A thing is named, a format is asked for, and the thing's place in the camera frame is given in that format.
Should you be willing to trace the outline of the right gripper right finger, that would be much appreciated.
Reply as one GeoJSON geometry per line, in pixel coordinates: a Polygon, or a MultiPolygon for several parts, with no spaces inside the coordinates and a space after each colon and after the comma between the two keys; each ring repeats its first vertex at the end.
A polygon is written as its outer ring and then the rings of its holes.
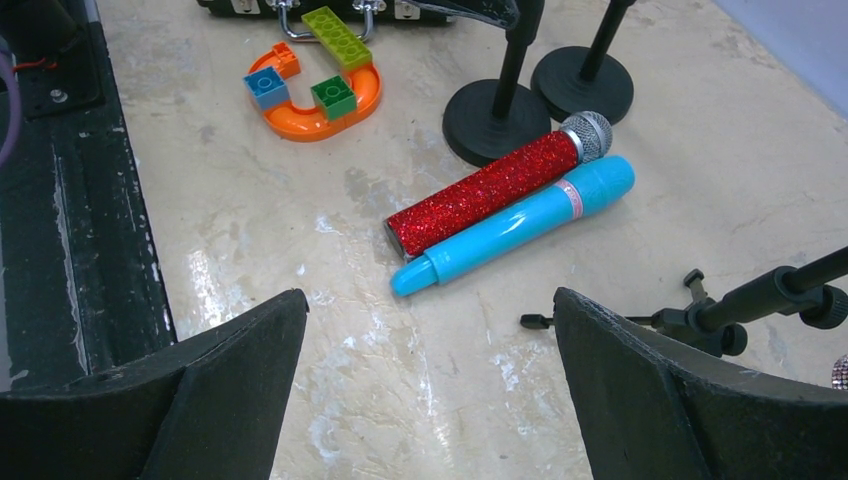
{"type": "Polygon", "coordinates": [[[847,395],[718,359],[569,288],[554,324],[597,479],[843,479],[847,395]]]}

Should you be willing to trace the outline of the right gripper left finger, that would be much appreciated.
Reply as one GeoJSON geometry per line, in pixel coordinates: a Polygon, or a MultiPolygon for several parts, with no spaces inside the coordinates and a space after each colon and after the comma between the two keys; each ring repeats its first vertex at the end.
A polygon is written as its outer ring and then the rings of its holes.
{"type": "Polygon", "coordinates": [[[154,354],[1,396],[5,479],[266,479],[309,305],[290,289],[154,354]]]}

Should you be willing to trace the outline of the black tripod shock-mount stand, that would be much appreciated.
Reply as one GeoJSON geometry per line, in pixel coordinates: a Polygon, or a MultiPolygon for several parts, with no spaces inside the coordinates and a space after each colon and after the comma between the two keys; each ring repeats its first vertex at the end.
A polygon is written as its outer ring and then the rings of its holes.
{"type": "Polygon", "coordinates": [[[624,334],[628,325],[646,327],[665,338],[720,358],[739,356],[747,347],[745,325],[773,314],[797,316],[803,324],[830,330],[847,320],[847,292],[831,281],[847,275],[847,249],[842,248],[801,267],[778,266],[727,292],[709,296],[699,269],[683,280],[692,300],[684,308],[665,307],[651,315],[621,316],[576,293],[570,305],[612,319],[624,334]]]}

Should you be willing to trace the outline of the silver glitter microphone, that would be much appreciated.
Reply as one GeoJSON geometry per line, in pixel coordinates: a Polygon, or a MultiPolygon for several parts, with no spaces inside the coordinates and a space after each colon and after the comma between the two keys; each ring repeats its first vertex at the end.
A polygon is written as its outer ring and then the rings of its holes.
{"type": "Polygon", "coordinates": [[[835,361],[831,373],[831,387],[836,390],[848,389],[848,355],[835,361]]]}

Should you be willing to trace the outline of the blue toy microphone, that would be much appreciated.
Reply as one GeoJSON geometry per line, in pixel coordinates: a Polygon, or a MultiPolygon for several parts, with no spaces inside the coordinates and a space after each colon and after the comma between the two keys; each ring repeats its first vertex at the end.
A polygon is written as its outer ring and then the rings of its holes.
{"type": "Polygon", "coordinates": [[[435,244],[398,270],[393,293],[407,296],[445,284],[547,232],[611,206],[634,186],[621,156],[579,166],[553,185],[435,244]]]}

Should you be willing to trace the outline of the red glitter microphone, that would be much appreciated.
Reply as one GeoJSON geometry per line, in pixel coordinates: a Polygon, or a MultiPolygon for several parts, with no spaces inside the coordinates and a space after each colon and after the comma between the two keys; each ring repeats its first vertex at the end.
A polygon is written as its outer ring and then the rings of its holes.
{"type": "Polygon", "coordinates": [[[605,156],[612,141],[606,117],[594,111],[572,114],[558,130],[388,217],[388,240],[402,258],[414,259],[577,166],[605,156]]]}

